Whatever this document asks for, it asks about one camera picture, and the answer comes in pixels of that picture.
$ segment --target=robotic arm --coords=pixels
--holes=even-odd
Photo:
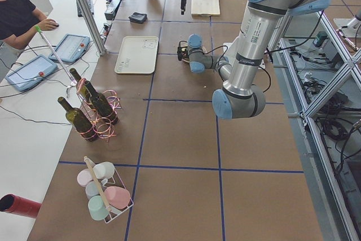
[[[223,88],[213,93],[215,114],[222,119],[253,117],[266,104],[262,90],[253,84],[268,42],[278,20],[289,15],[309,14],[323,10],[331,0],[248,0],[233,65],[226,57],[207,56],[202,52],[202,39],[193,34],[188,39],[188,54],[193,73],[215,69],[224,80]],[[186,0],[182,0],[184,14]]]

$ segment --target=cutting board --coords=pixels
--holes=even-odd
[[[192,0],[192,15],[219,16],[219,0]]]

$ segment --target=person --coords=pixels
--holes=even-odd
[[[0,40],[22,50],[41,30],[53,30],[59,24],[48,19],[30,0],[0,0]]]

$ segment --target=red cup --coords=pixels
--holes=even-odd
[[[8,194],[0,200],[0,211],[19,216],[36,218],[38,216],[41,203],[28,200],[13,194]]]

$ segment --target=dark glass bottle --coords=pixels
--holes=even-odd
[[[84,85],[90,93],[90,102],[98,114],[101,117],[108,118],[112,124],[116,124],[119,120],[117,113],[111,107],[104,94],[97,92],[88,80],[84,82]]]
[[[79,108],[72,107],[64,97],[59,97],[58,102],[66,110],[65,117],[67,120],[86,141],[94,141],[98,138],[93,124]]]
[[[81,76],[79,75],[77,70],[75,70],[74,68],[71,68],[69,70],[69,72],[72,74],[74,79],[79,83],[79,81],[81,80]],[[86,103],[89,105],[89,107],[94,109],[93,105],[90,102],[90,93],[89,93],[88,89],[85,86],[82,86],[80,88],[79,94],[86,101]]]

